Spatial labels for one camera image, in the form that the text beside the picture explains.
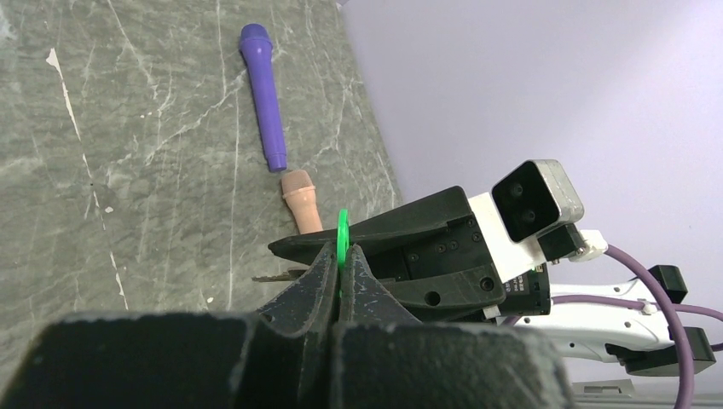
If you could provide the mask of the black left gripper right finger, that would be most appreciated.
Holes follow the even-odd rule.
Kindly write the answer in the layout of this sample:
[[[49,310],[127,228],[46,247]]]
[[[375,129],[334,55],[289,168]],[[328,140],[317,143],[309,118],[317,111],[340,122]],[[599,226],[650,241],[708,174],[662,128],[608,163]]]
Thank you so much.
[[[349,248],[339,283],[339,322],[375,325],[421,323],[373,276],[359,245]]]

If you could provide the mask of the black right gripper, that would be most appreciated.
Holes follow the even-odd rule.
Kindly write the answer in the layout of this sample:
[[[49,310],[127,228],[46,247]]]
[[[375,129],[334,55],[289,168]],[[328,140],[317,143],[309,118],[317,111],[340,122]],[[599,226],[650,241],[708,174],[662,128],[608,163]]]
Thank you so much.
[[[551,285],[541,264],[505,283],[493,266],[466,193],[455,186],[349,226],[374,277],[421,321],[500,323],[548,315]],[[310,264],[335,228],[268,244],[273,255]]]

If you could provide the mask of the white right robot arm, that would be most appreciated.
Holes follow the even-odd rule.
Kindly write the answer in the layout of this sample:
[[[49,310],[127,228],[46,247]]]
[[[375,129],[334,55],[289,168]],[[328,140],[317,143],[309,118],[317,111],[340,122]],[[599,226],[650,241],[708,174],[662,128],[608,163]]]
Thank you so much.
[[[674,336],[644,281],[551,282],[550,253],[581,241],[582,262],[607,248],[597,230],[568,228],[512,242],[492,197],[451,187],[350,228],[376,279],[419,320],[489,321],[543,331],[561,355],[617,362],[642,377],[679,372]]]

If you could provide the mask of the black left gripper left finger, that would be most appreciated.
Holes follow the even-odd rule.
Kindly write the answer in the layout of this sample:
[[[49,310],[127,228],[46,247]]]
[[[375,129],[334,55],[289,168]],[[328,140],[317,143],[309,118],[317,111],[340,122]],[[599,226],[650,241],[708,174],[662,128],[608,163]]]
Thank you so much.
[[[289,337],[324,332],[337,318],[338,294],[336,245],[325,243],[306,272],[257,311]]]

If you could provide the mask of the green key tag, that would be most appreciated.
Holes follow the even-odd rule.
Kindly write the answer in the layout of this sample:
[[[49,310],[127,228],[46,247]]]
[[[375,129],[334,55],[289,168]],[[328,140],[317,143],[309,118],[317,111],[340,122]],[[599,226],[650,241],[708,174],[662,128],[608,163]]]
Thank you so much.
[[[349,214],[347,209],[341,209],[338,213],[338,226],[337,226],[337,244],[336,244],[336,256],[337,256],[337,270],[338,279],[342,280],[343,272],[346,264],[347,252],[350,248],[350,224]]]

